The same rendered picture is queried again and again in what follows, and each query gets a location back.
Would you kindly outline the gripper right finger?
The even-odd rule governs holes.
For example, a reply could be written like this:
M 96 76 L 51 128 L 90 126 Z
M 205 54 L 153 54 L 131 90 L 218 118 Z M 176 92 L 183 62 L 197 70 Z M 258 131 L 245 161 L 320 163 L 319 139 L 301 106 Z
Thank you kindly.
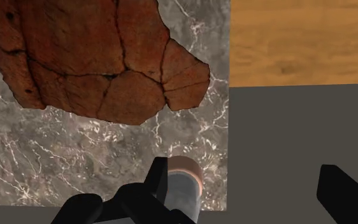
M 317 199 L 337 224 L 358 224 L 358 182 L 338 166 L 321 165 Z

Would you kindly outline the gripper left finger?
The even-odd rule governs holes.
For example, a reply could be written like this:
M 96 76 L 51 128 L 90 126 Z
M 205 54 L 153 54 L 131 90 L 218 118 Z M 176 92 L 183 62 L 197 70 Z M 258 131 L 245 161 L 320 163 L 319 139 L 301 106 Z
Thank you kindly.
M 168 209 L 168 158 L 156 157 L 142 183 L 121 186 L 109 200 L 94 193 L 70 197 L 51 224 L 195 224 L 179 209 Z

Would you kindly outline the grey cylinder with copper rim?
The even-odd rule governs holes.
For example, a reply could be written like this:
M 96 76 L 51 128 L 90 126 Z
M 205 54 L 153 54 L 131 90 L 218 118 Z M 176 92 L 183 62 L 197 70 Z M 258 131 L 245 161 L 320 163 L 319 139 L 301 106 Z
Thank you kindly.
M 203 171 L 199 164 L 186 156 L 168 158 L 168 192 L 164 205 L 179 209 L 194 223 L 201 210 Z

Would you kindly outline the reddish brown cracked slab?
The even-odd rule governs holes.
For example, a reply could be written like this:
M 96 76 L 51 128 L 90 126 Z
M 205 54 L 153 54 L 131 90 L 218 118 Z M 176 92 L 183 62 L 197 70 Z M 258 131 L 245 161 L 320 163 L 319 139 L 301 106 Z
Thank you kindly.
M 157 0 L 0 0 L 0 71 L 24 108 L 127 125 L 198 107 L 210 84 Z

